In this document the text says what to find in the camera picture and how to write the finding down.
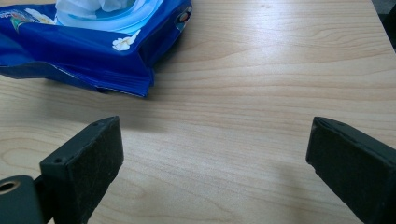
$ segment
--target white wipe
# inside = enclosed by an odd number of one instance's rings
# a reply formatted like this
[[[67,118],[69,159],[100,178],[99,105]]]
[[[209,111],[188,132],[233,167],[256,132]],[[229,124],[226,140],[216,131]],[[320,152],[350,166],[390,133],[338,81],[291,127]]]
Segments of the white wipe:
[[[94,19],[96,10],[111,12],[124,9],[127,2],[128,0],[57,0],[55,7],[70,15]]]

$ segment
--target table surface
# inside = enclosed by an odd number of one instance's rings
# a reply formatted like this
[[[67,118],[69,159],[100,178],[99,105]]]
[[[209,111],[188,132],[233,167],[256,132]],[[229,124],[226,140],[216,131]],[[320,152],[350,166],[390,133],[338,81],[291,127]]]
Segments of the table surface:
[[[146,99],[0,77],[0,178],[39,176],[119,115],[125,161],[90,223],[360,223],[305,153],[314,116],[396,147],[396,57],[370,0],[194,1],[155,70]]]

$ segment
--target wooden table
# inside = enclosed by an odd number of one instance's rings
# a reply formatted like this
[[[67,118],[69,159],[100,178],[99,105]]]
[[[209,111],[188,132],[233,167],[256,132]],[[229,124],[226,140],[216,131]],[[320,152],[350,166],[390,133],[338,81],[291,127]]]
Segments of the wooden table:
[[[90,223],[360,223],[304,157],[314,116],[396,147],[396,57],[370,0],[194,1],[156,71],[147,99],[0,77],[0,178],[37,177],[119,115],[125,161]]]

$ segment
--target white flower print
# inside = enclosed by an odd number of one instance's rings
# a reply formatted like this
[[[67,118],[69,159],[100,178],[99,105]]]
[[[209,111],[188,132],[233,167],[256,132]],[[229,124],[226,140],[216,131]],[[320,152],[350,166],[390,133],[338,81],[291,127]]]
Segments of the white flower print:
[[[136,40],[136,37],[139,35],[140,30],[138,30],[134,35],[127,36],[125,38],[118,38],[113,41],[113,49],[116,49],[118,51],[122,50],[128,50],[130,46],[134,43]]]
[[[31,9],[31,8],[26,8],[25,11],[27,13],[29,13],[30,15],[32,15],[33,17],[35,17],[36,19],[38,19],[41,23],[45,23],[45,24],[51,24],[54,25],[56,22],[54,20],[52,20],[50,17],[39,13],[38,11]]]

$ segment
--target blue plastic package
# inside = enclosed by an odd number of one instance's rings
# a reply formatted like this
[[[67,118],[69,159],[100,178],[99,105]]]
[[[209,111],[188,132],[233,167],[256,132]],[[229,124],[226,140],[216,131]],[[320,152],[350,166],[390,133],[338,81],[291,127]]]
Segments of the blue plastic package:
[[[54,4],[0,7],[0,74],[146,96],[153,65],[191,12],[191,0],[136,0],[110,16],[98,11],[94,20],[61,13],[57,18]],[[80,27],[64,24],[75,21]]]

